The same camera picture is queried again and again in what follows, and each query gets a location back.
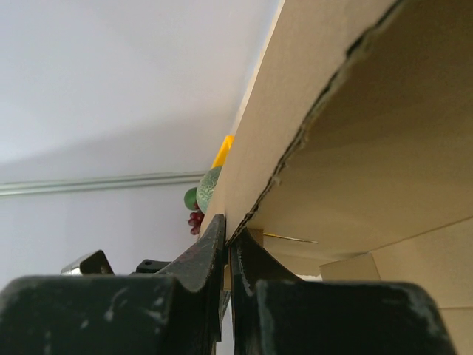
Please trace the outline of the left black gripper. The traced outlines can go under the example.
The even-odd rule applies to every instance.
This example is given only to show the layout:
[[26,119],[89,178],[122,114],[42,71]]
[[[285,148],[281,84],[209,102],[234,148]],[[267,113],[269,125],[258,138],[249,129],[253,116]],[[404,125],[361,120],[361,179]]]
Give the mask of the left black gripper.
[[144,274],[156,274],[163,268],[170,264],[169,261],[158,261],[158,260],[143,260],[135,270],[130,274],[132,275],[144,275]]

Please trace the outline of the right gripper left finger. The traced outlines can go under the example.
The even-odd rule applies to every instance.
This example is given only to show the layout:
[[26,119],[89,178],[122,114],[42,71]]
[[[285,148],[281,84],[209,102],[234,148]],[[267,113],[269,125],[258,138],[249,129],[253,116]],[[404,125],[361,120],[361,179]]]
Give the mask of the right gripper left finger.
[[210,354],[225,218],[155,274],[21,277],[1,292],[3,354]]

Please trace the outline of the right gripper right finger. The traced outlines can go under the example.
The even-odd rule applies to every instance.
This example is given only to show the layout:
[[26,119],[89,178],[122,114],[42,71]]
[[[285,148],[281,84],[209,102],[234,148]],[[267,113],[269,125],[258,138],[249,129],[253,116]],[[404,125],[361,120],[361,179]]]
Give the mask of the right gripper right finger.
[[310,282],[244,229],[229,248],[236,354],[453,354],[433,299],[411,283]]

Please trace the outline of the brown cardboard box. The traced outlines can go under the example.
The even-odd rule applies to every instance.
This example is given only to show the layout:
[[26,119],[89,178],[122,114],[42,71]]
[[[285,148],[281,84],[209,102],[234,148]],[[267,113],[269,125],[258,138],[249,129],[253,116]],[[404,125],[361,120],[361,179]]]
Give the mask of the brown cardboard box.
[[472,3],[285,1],[208,213],[472,306]]

